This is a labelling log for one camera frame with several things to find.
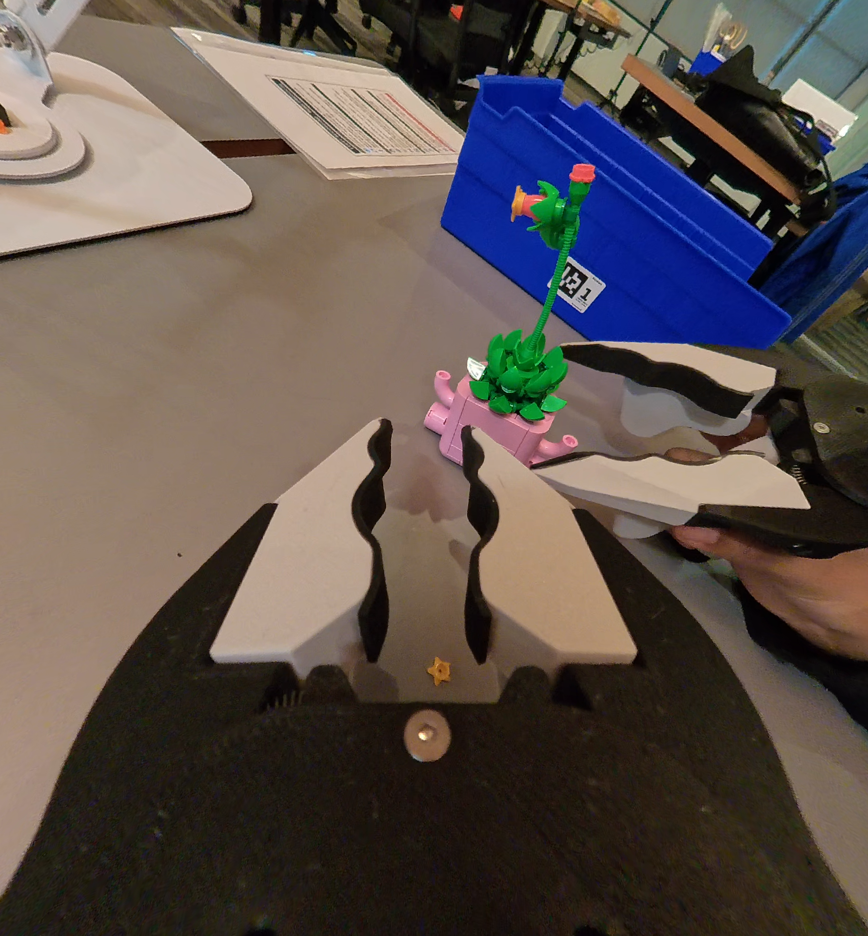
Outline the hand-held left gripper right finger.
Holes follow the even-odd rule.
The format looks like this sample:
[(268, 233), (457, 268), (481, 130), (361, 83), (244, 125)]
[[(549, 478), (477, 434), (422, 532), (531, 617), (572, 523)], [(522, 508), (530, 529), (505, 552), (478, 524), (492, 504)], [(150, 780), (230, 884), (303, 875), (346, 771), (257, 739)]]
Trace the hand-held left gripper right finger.
[(462, 430), (469, 560), (465, 635), (501, 678), (536, 666), (630, 664), (637, 648), (579, 520), (587, 515), (482, 429)]

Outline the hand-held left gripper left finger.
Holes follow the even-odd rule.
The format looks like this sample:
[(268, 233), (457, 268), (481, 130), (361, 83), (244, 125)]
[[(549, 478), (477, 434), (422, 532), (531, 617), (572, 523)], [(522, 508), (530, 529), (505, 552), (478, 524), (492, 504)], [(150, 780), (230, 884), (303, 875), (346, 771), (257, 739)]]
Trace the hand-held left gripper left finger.
[(365, 427), (276, 499), (210, 648), (216, 663), (287, 663), (348, 674), (381, 655), (389, 623), (381, 546), (393, 426)]

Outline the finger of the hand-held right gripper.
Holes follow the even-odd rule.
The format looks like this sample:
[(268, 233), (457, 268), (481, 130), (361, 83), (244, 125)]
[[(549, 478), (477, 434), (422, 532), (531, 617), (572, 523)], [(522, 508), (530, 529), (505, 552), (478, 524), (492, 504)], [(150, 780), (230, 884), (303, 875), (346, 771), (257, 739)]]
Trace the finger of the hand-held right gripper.
[(573, 453), (535, 465), (533, 472), (564, 495), (608, 508), (609, 530), (624, 539), (646, 539), (684, 525), (703, 506), (811, 507), (791, 474), (752, 452), (698, 463), (659, 455), (619, 459)]
[(669, 442), (682, 431), (694, 449), (761, 449), (757, 411), (776, 368), (695, 345), (580, 342), (561, 347), (569, 363), (623, 380), (619, 421), (629, 434)]

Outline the green toy brick plant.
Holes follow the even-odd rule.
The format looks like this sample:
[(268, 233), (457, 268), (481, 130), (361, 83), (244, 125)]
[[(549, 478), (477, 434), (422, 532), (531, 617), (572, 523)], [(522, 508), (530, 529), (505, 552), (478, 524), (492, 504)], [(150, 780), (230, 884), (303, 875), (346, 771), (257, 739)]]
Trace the green toy brick plant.
[(557, 262), (533, 331), (527, 335), (517, 330), (506, 336), (494, 336), (487, 348), (483, 372), (470, 382), (473, 396), (498, 415), (519, 415), (538, 423), (566, 405), (555, 392), (568, 373), (568, 364), (561, 348), (546, 349), (545, 325), (576, 243), (580, 210), (595, 175), (592, 164), (578, 163), (572, 167), (567, 196), (546, 181), (538, 183), (536, 195), (525, 193), (520, 186), (515, 191), (511, 219), (531, 218), (530, 231), (538, 232), (545, 244), (557, 252)]

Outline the person's right forearm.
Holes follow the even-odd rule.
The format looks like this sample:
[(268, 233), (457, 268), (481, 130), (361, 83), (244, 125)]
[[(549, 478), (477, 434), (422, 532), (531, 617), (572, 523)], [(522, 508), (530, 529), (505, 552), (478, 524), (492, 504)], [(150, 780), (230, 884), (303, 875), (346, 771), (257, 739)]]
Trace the person's right forearm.
[(779, 661), (826, 688), (868, 732), (868, 662), (841, 657), (809, 643), (753, 599), (738, 578), (737, 593), (751, 638)]

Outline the person's right hand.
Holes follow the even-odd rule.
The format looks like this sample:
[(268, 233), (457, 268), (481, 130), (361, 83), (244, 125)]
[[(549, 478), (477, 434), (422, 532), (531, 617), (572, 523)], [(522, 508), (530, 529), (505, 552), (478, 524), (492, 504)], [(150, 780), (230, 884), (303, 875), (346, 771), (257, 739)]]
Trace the person's right hand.
[(740, 532), (676, 526), (674, 540), (727, 562), (745, 590), (814, 646), (868, 662), (868, 549), (791, 555)]

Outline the blue plastic bin white label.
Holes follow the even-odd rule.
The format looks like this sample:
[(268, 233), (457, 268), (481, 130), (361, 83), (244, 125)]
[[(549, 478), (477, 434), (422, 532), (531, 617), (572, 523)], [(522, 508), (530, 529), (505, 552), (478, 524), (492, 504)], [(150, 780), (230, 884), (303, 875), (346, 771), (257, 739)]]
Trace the blue plastic bin white label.
[[(537, 300), (557, 261), (531, 220), (511, 220), (513, 194), (548, 181), (567, 194), (574, 158), (537, 164), (486, 137), (467, 138), (441, 225)], [(592, 340), (767, 348), (785, 311), (657, 215), (601, 168), (581, 208), (572, 260), (604, 284), (583, 311), (566, 298), (555, 313)]]

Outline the blue fabric cover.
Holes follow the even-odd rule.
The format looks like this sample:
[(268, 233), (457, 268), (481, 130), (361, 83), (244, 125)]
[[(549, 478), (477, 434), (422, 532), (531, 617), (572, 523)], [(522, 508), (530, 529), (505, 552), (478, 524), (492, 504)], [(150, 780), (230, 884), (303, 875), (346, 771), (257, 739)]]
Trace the blue fabric cover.
[(799, 240), (760, 292), (790, 316), (791, 343), (868, 270), (868, 163), (835, 184), (833, 216)]

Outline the black bag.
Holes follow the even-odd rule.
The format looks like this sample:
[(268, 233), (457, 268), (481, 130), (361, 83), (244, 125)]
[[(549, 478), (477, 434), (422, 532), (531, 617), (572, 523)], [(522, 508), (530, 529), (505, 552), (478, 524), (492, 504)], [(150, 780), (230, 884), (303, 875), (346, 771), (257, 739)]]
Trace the black bag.
[(696, 105), (800, 190), (803, 224), (833, 216), (838, 197), (817, 125), (756, 78), (751, 45), (709, 73)]

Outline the wooden desk black legs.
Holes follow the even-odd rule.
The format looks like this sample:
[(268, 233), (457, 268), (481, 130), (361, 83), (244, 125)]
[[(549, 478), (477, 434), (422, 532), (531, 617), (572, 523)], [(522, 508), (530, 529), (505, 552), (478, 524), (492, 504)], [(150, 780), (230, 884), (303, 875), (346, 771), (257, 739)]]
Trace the wooden desk black legs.
[(641, 87), (662, 101), (669, 111), (696, 128), (740, 167), (762, 180), (767, 188), (777, 192), (791, 205), (801, 204), (802, 195), (797, 186), (709, 114), (699, 109), (693, 98), (676, 82), (632, 54), (626, 55), (620, 67), (626, 76), (635, 79)]

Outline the white book stand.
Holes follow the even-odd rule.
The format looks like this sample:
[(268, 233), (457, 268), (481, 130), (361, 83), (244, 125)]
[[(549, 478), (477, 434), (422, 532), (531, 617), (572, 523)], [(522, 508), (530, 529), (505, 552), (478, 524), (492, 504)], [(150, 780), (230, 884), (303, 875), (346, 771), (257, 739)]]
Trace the white book stand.
[(220, 216), (246, 181), (114, 72), (54, 48), (86, 2), (0, 8), (0, 257)]

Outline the printed paper in acrylic holder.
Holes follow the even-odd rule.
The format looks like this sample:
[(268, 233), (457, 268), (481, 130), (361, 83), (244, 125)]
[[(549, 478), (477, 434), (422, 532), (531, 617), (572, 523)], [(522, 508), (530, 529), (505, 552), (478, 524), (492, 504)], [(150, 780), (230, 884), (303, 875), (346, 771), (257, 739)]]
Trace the printed paper in acrylic holder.
[(171, 31), (326, 179), (454, 175), (463, 133), (386, 67), (193, 28)]

